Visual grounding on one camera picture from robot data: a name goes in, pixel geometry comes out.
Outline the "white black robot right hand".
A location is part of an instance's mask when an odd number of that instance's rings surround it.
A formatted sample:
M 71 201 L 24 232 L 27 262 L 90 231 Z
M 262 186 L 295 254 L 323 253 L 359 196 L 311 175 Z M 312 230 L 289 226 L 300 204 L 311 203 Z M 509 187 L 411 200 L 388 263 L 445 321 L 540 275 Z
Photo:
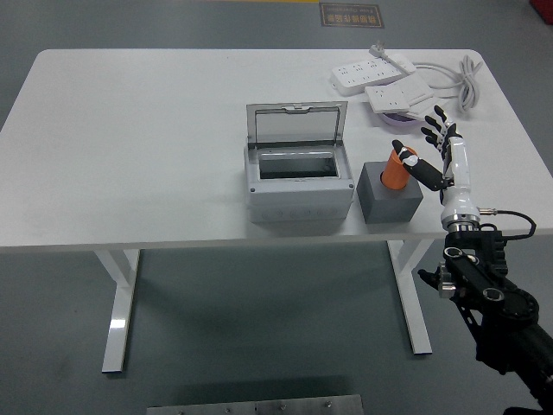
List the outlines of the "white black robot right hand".
M 465 140 L 440 106 L 434 107 L 434 114 L 425 118 L 428 125 L 421 132 L 440 153 L 442 169 L 435 168 L 396 139 L 392 141 L 392 147 L 400 164 L 412 177 L 426 188 L 440 193 L 443 229 L 450 233 L 474 230 L 480 224 L 480 211 L 470 198 Z

